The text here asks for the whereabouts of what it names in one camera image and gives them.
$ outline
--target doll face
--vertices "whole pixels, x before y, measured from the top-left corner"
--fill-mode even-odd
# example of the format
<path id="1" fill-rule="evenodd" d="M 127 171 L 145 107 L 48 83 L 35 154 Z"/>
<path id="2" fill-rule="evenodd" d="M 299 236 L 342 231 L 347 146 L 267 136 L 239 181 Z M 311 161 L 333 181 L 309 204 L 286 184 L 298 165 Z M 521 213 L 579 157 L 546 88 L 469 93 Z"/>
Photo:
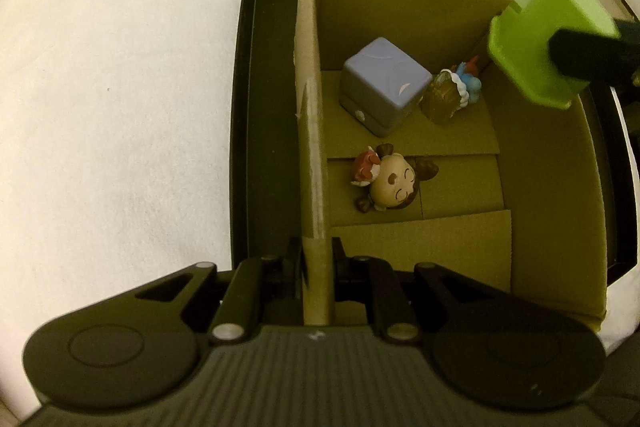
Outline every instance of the doll face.
<path id="1" fill-rule="evenodd" d="M 380 174 L 370 185 L 370 197 L 377 206 L 392 208 L 403 204 L 414 192 L 415 172 L 398 153 L 380 160 Z"/>

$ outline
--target cardboard box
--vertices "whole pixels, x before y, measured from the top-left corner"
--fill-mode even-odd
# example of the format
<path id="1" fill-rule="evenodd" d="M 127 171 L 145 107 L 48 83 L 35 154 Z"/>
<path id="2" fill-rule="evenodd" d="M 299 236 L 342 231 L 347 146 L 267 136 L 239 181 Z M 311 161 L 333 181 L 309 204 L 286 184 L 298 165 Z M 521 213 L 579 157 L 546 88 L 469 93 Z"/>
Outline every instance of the cardboard box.
<path id="1" fill-rule="evenodd" d="M 385 37 L 436 73 L 468 59 L 510 0 L 298 0 L 295 36 L 305 320 L 331 323 L 332 236 L 347 255 L 396 269 L 434 261 L 597 330 L 607 244 L 600 178 L 582 103 L 527 102 L 481 60 L 481 101 L 438 126 L 418 110 L 389 137 L 337 100 L 344 61 Z M 440 174 L 405 210 L 357 214 L 346 166 L 367 145 L 430 155 Z"/>

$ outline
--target green plastic container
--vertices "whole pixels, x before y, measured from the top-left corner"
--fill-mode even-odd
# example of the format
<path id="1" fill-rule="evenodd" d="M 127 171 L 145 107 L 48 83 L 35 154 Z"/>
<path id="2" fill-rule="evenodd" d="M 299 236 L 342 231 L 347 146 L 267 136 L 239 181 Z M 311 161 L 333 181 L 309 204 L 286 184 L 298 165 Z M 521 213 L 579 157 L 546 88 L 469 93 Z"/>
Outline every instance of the green plastic container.
<path id="1" fill-rule="evenodd" d="M 560 28 L 620 36 L 598 0 L 513 0 L 493 18 L 492 59 L 531 102 L 567 109 L 589 83 L 561 74 L 548 56 L 548 40 Z"/>

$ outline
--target plastic cube toy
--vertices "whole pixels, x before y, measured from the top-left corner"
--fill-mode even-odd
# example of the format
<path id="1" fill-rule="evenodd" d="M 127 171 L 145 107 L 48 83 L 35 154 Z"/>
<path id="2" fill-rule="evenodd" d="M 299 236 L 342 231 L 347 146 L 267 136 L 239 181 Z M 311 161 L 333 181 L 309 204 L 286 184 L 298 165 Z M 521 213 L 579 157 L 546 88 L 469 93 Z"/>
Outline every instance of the plastic cube toy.
<path id="1" fill-rule="evenodd" d="M 348 58 L 340 104 L 373 134 L 385 137 L 420 101 L 431 73 L 385 38 Z"/>

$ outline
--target black tray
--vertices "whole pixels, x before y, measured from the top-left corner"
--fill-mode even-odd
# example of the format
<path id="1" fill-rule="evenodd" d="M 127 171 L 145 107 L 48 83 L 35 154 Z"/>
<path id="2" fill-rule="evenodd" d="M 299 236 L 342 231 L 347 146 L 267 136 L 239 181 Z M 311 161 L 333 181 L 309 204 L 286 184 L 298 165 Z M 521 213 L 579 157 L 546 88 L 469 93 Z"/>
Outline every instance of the black tray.
<path id="1" fill-rule="evenodd" d="M 282 255 L 289 238 L 300 236 L 293 67 L 297 4 L 242 0 L 240 7 L 230 148 L 234 267 L 247 257 Z M 632 171 L 612 93 L 595 86 L 584 96 L 597 115 L 590 123 L 592 132 L 601 133 L 606 143 L 603 170 L 612 187 L 607 204 L 610 284 L 637 262 Z"/>

